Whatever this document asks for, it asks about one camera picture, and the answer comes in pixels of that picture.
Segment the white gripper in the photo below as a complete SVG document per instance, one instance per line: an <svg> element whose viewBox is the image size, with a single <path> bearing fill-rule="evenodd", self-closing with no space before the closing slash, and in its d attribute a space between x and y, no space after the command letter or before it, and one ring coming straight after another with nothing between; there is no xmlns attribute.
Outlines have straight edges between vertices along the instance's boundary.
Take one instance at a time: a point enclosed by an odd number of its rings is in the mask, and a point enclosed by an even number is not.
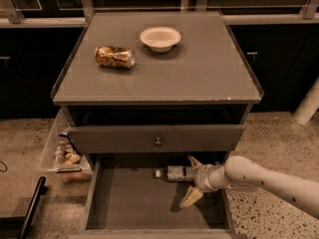
<svg viewBox="0 0 319 239"><path fill-rule="evenodd" d="M190 187L179 207L187 208L203 196L203 192L213 192L220 188L220 165L204 164L189 155L191 168L196 170L194 182L196 187Z"/></svg>

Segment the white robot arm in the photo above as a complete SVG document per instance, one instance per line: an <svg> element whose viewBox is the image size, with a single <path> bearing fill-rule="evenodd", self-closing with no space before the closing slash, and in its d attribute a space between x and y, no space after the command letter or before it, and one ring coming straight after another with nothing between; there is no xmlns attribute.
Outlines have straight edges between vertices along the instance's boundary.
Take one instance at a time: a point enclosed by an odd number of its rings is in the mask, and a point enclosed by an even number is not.
<svg viewBox="0 0 319 239"><path fill-rule="evenodd" d="M194 171L195 187L187 190L180 208L187 208L204 193L218 189L244 191L260 187L319 218L319 183L316 181L264 168L241 155L229 157L223 165L202 164L191 155L187 158Z"/></svg>

